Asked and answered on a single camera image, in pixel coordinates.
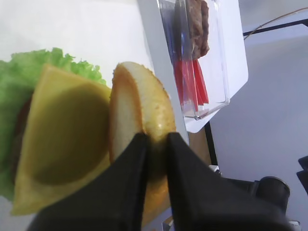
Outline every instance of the bun slice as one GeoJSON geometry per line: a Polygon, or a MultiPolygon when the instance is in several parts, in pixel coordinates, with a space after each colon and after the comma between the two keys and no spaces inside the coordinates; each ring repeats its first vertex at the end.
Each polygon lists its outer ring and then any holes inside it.
{"type": "Polygon", "coordinates": [[[170,206],[164,149],[167,134],[174,131],[171,102],[161,82],[142,65],[118,64],[110,100],[110,161],[122,154],[136,133],[150,137],[152,149],[143,225],[170,206]]]}

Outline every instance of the white surface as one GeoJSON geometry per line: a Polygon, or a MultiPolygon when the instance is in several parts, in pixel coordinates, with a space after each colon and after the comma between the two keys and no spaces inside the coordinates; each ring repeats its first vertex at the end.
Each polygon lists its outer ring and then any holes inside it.
{"type": "Polygon", "coordinates": [[[308,196],[296,173],[298,159],[308,155],[308,28],[286,27],[246,42],[249,81],[211,120],[219,168],[227,178],[284,180],[291,189],[287,216],[306,231],[308,196]]]}
{"type": "Polygon", "coordinates": [[[25,231],[34,216],[12,217],[11,209],[11,203],[0,196],[0,231],[25,231]]]}
{"type": "MultiPolygon", "coordinates": [[[[247,60],[238,0],[220,0],[219,12],[223,28],[229,93],[232,97],[248,81],[247,60]]],[[[210,114],[201,120],[185,118],[187,131],[198,132],[215,114],[210,114]]]]}

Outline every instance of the white wall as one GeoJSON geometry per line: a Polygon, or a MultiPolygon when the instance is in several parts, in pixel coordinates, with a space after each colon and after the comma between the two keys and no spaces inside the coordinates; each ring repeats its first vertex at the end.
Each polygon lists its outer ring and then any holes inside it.
{"type": "Polygon", "coordinates": [[[225,177],[286,181],[287,215],[308,231],[308,196],[296,176],[298,159],[308,155],[308,29],[264,32],[246,42],[249,81],[211,120],[218,164],[225,177]]]}
{"type": "MultiPolygon", "coordinates": [[[[253,30],[257,26],[286,13],[308,7],[307,0],[239,0],[239,4],[244,32],[253,30]]],[[[291,18],[300,20],[302,14],[298,13],[291,18]]]]}

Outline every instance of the clear plastic container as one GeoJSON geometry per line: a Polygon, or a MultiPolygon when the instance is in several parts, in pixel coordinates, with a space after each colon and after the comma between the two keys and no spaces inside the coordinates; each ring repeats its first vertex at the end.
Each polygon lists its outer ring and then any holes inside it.
{"type": "Polygon", "coordinates": [[[183,114],[201,119],[230,102],[228,78],[219,1],[206,0],[209,51],[203,57],[194,53],[188,1],[158,0],[183,114]]]}

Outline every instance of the green lettuce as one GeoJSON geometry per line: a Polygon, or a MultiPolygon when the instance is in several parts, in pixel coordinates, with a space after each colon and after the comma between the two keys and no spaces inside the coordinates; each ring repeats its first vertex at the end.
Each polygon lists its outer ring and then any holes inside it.
{"type": "Polygon", "coordinates": [[[13,199],[14,185],[10,171],[10,153],[19,111],[33,94],[43,65],[52,64],[62,70],[102,84],[99,66],[86,61],[73,62],[74,57],[59,48],[12,54],[9,62],[0,61],[0,195],[13,199]]]}

